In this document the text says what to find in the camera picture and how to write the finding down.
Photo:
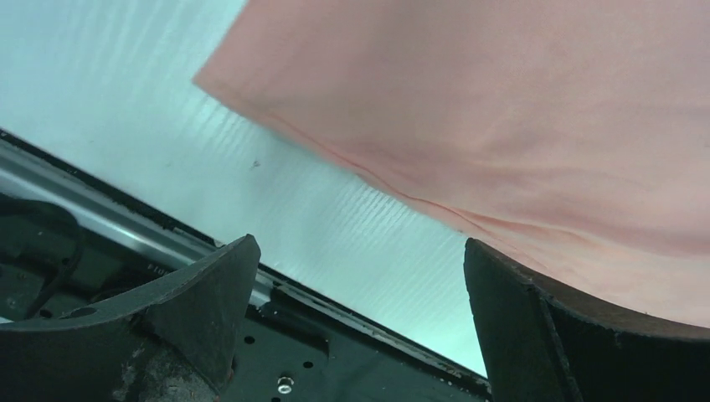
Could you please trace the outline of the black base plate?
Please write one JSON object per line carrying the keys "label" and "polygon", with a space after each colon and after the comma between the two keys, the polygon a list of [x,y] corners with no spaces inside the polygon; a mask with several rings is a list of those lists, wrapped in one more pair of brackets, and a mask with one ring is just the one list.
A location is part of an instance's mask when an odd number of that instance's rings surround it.
{"label": "black base plate", "polygon": [[[1,135],[1,327],[58,319],[226,245]],[[259,262],[231,380],[214,401],[490,399],[479,374]]]}

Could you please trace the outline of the salmon pink t shirt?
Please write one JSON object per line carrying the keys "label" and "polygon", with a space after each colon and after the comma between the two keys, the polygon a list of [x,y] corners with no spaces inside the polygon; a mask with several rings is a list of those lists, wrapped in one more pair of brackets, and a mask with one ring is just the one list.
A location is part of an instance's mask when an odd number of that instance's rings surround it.
{"label": "salmon pink t shirt", "polygon": [[709,324],[706,1],[250,1],[194,81],[535,271]]}

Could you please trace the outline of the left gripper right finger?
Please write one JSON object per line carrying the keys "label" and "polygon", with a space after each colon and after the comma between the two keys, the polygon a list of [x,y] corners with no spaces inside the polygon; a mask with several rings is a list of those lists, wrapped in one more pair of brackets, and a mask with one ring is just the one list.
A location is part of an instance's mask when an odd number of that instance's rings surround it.
{"label": "left gripper right finger", "polygon": [[706,401],[709,331],[635,312],[466,241],[495,401]]}

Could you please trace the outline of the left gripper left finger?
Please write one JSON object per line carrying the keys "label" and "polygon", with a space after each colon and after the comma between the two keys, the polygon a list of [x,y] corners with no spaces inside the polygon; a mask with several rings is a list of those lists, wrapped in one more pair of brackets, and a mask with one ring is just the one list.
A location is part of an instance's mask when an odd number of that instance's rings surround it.
{"label": "left gripper left finger", "polygon": [[214,401],[260,261],[254,236],[67,313],[1,327],[4,401]]}

